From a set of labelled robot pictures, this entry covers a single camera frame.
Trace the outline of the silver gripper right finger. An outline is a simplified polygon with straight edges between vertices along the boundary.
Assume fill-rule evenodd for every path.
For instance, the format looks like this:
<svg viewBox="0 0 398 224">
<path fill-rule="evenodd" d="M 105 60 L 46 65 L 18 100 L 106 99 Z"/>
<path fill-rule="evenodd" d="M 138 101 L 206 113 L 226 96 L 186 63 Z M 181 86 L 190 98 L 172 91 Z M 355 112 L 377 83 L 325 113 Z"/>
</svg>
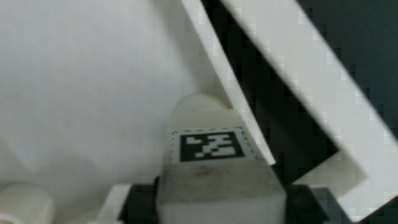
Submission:
<svg viewBox="0 0 398 224">
<path fill-rule="evenodd" d="M 286 187 L 284 224 L 353 224 L 325 187 Z"/>
</svg>

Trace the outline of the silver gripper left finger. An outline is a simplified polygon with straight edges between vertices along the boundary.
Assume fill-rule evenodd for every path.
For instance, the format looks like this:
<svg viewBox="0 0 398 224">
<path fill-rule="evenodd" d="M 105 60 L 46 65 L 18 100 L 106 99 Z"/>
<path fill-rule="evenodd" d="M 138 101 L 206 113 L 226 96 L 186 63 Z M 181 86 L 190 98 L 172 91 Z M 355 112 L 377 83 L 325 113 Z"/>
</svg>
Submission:
<svg viewBox="0 0 398 224">
<path fill-rule="evenodd" d="M 94 224 L 160 224 L 156 184 L 117 184 L 110 188 Z"/>
</svg>

